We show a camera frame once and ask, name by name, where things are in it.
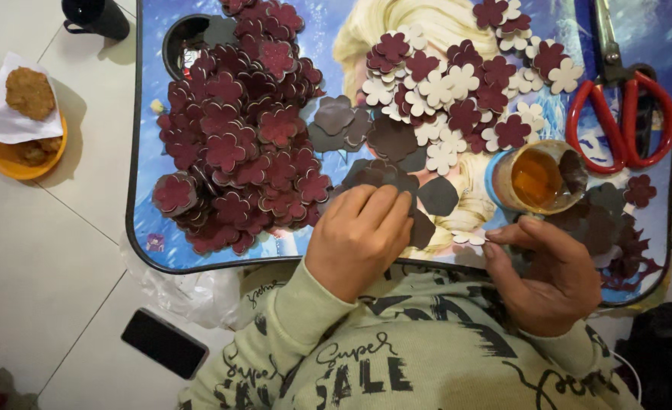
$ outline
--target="sweatshirt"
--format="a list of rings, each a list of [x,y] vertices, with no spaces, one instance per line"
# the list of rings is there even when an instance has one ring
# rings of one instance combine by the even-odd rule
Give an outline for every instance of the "sweatshirt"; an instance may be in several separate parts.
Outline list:
[[[242,294],[250,323],[179,409],[641,408],[585,322],[555,338],[517,330],[485,278],[394,265],[345,303],[301,262],[253,272]]]

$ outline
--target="glue jar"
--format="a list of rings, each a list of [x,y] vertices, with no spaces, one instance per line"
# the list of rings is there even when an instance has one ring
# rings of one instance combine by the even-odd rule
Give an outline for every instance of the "glue jar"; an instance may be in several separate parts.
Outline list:
[[[575,205],[588,179],[581,155],[554,139],[496,154],[485,171],[485,187],[497,205],[544,215]]]

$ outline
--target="hand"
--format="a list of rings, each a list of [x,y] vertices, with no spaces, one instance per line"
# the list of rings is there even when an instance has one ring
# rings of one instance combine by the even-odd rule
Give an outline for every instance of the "hand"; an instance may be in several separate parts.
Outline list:
[[[318,221],[305,266],[324,288],[353,303],[410,242],[409,192],[359,185],[342,193]]]
[[[487,273],[513,321],[541,337],[561,336],[601,302],[601,280],[587,248],[548,222],[523,216],[517,224],[490,230],[483,250]],[[536,251],[521,279],[498,244]]]

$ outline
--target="white tissue paper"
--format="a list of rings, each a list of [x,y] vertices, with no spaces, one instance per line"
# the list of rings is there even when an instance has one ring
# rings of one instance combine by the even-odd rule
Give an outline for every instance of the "white tissue paper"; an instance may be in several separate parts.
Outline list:
[[[35,121],[25,117],[7,105],[7,76],[12,70],[19,67],[27,67],[31,70],[43,73],[52,87],[55,95],[55,110],[42,121]],[[18,144],[33,139],[52,138],[62,135],[62,121],[57,107],[57,93],[52,81],[49,79],[47,70],[37,63],[24,60],[13,52],[8,52],[4,59],[4,65],[0,70],[0,142],[4,144]]]

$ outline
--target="smartphone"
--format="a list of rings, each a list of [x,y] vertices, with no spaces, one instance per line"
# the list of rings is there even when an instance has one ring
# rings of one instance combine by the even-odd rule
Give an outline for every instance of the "smartphone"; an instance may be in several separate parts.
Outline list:
[[[192,380],[209,349],[147,309],[139,309],[121,339],[179,377]]]

